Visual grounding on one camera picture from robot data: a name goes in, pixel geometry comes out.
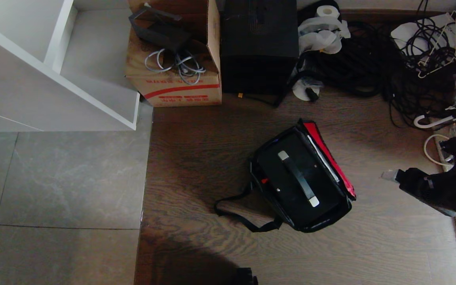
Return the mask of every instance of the gray tile floor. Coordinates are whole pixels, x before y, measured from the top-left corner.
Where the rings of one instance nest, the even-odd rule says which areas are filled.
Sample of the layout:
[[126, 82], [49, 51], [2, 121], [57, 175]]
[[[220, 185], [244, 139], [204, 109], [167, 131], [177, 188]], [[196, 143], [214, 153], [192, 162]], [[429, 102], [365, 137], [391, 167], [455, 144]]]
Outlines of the gray tile floor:
[[0, 285], [133, 283], [151, 126], [0, 133]]

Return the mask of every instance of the toilet paper roll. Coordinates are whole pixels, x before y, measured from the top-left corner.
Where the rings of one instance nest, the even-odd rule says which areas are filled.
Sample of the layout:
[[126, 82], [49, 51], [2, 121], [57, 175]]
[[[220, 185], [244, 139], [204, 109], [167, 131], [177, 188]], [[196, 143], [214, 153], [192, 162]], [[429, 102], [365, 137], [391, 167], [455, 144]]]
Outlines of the toilet paper roll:
[[339, 18], [339, 15], [337, 8], [331, 5], [323, 5], [316, 10], [317, 17], [334, 17], [337, 19]]

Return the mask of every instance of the red bag flap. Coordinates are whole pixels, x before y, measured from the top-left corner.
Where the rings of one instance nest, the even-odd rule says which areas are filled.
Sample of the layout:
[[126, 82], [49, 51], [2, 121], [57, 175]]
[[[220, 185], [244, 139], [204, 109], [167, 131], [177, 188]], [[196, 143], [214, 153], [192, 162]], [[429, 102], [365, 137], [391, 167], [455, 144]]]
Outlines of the red bag flap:
[[318, 126], [316, 125], [316, 123], [314, 123], [314, 122], [303, 122], [302, 124], [304, 125], [304, 127], [306, 127], [307, 131], [312, 136], [312, 138], [315, 141], [315, 143], [318, 144], [318, 147], [327, 156], [328, 161], [331, 163], [333, 168], [335, 168], [335, 171], [337, 171], [337, 173], [339, 173], [340, 177], [342, 178], [342, 182], [344, 183], [344, 186], [348, 190], [349, 194], [351, 194], [351, 196], [354, 199], [356, 199], [356, 193], [355, 193], [355, 189], [353, 188], [353, 185], [348, 180], [348, 178], [344, 175], [344, 173], [340, 169], [340, 167], [337, 164], [337, 162], [335, 162], [335, 160], [333, 159], [330, 151], [326, 147], [326, 145], [325, 145], [325, 143], [324, 143], [324, 141], [323, 141], [323, 139], [322, 139], [322, 137], [320, 135], [320, 132], [318, 130]]

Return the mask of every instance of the red stripe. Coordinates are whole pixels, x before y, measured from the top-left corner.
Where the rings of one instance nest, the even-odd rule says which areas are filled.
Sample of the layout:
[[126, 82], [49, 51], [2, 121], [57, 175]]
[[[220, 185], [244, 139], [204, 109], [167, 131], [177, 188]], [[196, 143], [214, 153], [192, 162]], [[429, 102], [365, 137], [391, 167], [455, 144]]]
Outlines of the red stripe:
[[207, 95], [184, 96], [184, 98], [207, 98]]
[[316, 124], [314, 123], [304, 123], [304, 126], [307, 128], [307, 131], [313, 136], [313, 140], [315, 141], [316, 144], [321, 148], [321, 150], [326, 154], [328, 160], [332, 164], [333, 168], [337, 170], [337, 173], [339, 173], [340, 177], [342, 178], [342, 181], [344, 182], [344, 185], [346, 186], [346, 189], [349, 191], [353, 197], [356, 198], [356, 193], [355, 189], [353, 188], [353, 185], [351, 182], [348, 180], [348, 178], [344, 175], [343, 171], [340, 169], [339, 165], [335, 160], [333, 159], [330, 151], [328, 151], [328, 148], [326, 145], [323, 143], [323, 140], [321, 139], [321, 136], [318, 132], [318, 129], [316, 127]]
[[181, 86], [181, 87], [172, 87], [157, 90], [154, 92], [147, 93], [144, 95], [145, 99], [150, 99], [154, 96], [158, 96], [165, 93], [176, 92], [176, 91], [184, 91], [184, 90], [195, 90], [195, 89], [209, 89], [209, 88], [219, 88], [219, 84], [208, 84], [208, 85], [192, 85], [192, 86]]

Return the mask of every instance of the wooden floor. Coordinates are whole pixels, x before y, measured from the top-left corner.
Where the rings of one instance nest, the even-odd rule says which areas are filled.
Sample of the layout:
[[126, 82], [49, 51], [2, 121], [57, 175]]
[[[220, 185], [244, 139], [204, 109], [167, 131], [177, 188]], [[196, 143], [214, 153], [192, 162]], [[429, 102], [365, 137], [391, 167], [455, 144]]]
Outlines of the wooden floor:
[[[217, 217], [214, 201], [248, 182], [251, 152], [299, 118], [318, 123], [355, 186], [351, 212], [312, 234], [251, 233]], [[333, 88], [279, 108], [225, 95], [222, 106], [154, 109], [136, 284], [221, 285], [251, 267], [261, 285], [456, 285], [454, 220], [380, 179], [387, 169], [438, 172], [422, 153], [428, 135], [395, 128], [380, 97]], [[259, 225], [273, 215], [257, 195], [223, 207]]]

